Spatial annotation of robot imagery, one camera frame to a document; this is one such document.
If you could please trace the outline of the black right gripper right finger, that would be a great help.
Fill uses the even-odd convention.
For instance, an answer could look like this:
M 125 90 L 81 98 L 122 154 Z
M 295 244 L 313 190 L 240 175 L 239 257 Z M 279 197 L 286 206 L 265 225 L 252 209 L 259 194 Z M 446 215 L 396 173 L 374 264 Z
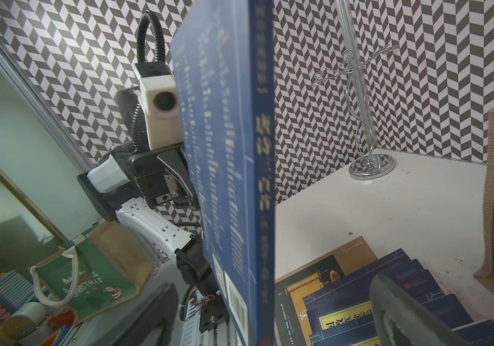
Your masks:
M 371 281 L 370 302 L 382 345 L 468 344 L 383 275 Z

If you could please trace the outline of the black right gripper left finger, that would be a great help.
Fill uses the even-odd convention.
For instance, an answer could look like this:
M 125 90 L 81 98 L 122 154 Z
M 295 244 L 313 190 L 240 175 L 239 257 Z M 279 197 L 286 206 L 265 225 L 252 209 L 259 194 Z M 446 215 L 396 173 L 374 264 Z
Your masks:
M 113 345 L 170 345 L 178 309 L 178 294 L 174 284 L 165 283 L 155 297 L 128 323 Z

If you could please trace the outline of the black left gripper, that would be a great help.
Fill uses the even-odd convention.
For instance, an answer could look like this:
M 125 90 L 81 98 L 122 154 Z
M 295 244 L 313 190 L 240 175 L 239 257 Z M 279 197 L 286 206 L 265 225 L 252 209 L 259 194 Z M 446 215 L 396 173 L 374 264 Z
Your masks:
M 127 142 L 113 148 L 78 183 L 97 213 L 117 220 L 117 211 L 139 198 L 153 210 L 172 202 L 177 209 L 197 209 L 197 195 L 189 177 L 182 143 L 141 152 Z

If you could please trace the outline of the blue book with text list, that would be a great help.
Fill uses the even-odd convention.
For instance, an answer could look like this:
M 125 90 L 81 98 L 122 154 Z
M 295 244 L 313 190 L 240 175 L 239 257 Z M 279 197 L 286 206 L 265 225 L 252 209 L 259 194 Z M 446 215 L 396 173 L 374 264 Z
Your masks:
M 274 342 L 271 1 L 195 1 L 171 41 L 203 254 L 242 345 Z

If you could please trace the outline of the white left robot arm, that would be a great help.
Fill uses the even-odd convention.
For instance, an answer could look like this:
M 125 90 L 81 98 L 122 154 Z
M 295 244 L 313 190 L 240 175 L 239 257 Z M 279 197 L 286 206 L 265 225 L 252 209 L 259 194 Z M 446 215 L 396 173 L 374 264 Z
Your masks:
M 183 144 L 141 152 L 134 144 L 125 143 L 77 180 L 104 220 L 120 223 L 162 249 L 184 281 L 201 294 L 193 305 L 200 318 L 200 332 L 228 321 L 223 292 L 203 255 L 202 238 L 189 231 L 191 227 L 199 229 L 200 224 L 176 224 L 157 210 L 166 203 L 199 210 Z

